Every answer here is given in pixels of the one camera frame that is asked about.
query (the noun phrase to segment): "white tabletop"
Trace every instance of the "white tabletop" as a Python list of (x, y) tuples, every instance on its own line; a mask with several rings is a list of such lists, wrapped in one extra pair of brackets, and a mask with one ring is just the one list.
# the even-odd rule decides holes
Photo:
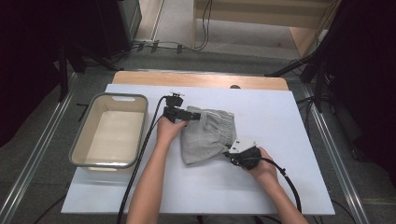
[[(158, 100), (170, 91), (185, 94), (187, 105), (220, 109), (235, 114), (237, 135), (255, 140), (267, 149), (281, 167), (286, 168), (300, 194), (303, 213), (333, 215), (334, 210), (318, 163), (309, 144), (297, 105), (290, 91), (231, 90), (192, 87), (117, 85), (107, 92), (143, 94), (148, 98), (148, 121)], [(152, 133), (134, 186), (144, 169), (155, 143)], [(132, 171), (93, 172), (77, 168), (62, 209), (63, 213), (117, 213)], [(284, 178), (279, 182), (294, 202)], [(168, 214), (274, 214), (270, 199), (254, 179), (233, 166), (223, 155), (186, 166), (175, 139), (166, 161), (161, 213)]]

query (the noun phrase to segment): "person's right arm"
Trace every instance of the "person's right arm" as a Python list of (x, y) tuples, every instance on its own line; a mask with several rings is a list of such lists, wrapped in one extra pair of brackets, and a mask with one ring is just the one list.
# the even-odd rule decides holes
[[(262, 153), (262, 157), (270, 160), (272, 159), (262, 147), (259, 147), (259, 150)], [(247, 170), (247, 172), (250, 173), (268, 193), (283, 224), (308, 223), (291, 202), (285, 190), (279, 185), (274, 165), (266, 161), (260, 161), (255, 168), (249, 171)]]

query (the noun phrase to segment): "gray carpet floor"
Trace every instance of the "gray carpet floor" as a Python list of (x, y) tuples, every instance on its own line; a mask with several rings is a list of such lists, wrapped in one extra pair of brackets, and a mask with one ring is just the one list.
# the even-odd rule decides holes
[[(125, 70), (160, 69), (181, 71), (208, 71), (236, 73), (244, 75), (265, 75), (288, 65), (290, 61), (253, 56), (238, 56), (230, 54), (183, 51), (176, 54), (174, 50), (159, 49), (150, 53), (145, 48), (139, 52), (126, 54), (116, 63)], [(102, 66), (91, 66), (85, 74), (78, 74), (76, 92), (67, 107), (59, 127), (49, 143), (47, 152), (40, 163), (32, 182), (25, 192), (12, 223), (33, 223), (50, 205), (67, 192), (67, 186), (72, 180), (76, 167), (68, 159), (69, 150), (76, 137), (80, 123), (78, 122), (84, 108), (77, 104), (88, 104), (91, 98), (103, 92), (106, 85), (112, 82), (114, 71), (108, 71)], [(296, 99), (304, 99), (303, 86), (293, 73), (285, 75), (290, 90)], [(12, 183), (19, 176), (21, 169), (28, 160), (40, 134), (50, 119), (59, 95), (56, 88), (50, 93), (26, 120), (15, 137), (0, 148), (0, 200), (7, 197)], [(350, 153), (351, 145), (337, 118), (330, 113), (329, 107), (323, 106), (324, 115), (337, 146), (340, 149), (344, 163), (351, 174), (363, 206), (372, 223), (396, 223), (396, 190), (390, 184), (387, 174), (376, 164), (355, 161)], [(310, 136), (315, 155), (329, 194), (344, 207), (348, 207), (344, 192), (332, 168), (329, 156), (323, 145), (318, 128), (309, 118)], [(64, 215), (61, 214), (63, 203), (55, 206), (40, 223), (115, 223), (116, 215)], [(335, 216), (307, 217), (310, 223), (353, 223), (347, 212), (337, 204), (334, 205)], [(274, 223), (263, 219), (264, 223)], [(160, 215), (159, 223), (197, 223), (194, 216)]]

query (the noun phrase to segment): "plastic bin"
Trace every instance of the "plastic bin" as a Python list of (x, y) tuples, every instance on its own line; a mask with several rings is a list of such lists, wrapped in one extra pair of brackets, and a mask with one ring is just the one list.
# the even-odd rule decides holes
[(69, 160), (76, 166), (118, 170), (136, 163), (149, 102), (139, 94), (101, 93), (89, 106)]

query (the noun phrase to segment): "human hand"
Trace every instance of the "human hand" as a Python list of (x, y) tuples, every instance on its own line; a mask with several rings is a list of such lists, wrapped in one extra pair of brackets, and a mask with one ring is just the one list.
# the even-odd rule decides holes
[[(270, 155), (268, 155), (267, 151), (265, 151), (264, 148), (259, 147), (259, 150), (263, 158), (272, 160), (272, 158), (270, 157)], [(276, 168), (273, 164), (270, 164), (267, 161), (260, 161), (255, 168), (251, 170), (244, 170), (250, 173), (254, 177), (254, 179), (264, 187), (266, 191), (279, 186), (279, 182), (277, 181)]]
[(179, 123), (172, 123), (166, 117), (160, 118), (158, 121), (157, 128), (157, 144), (171, 144), (171, 142), (177, 137), (180, 130), (187, 125), (186, 120), (182, 120)]

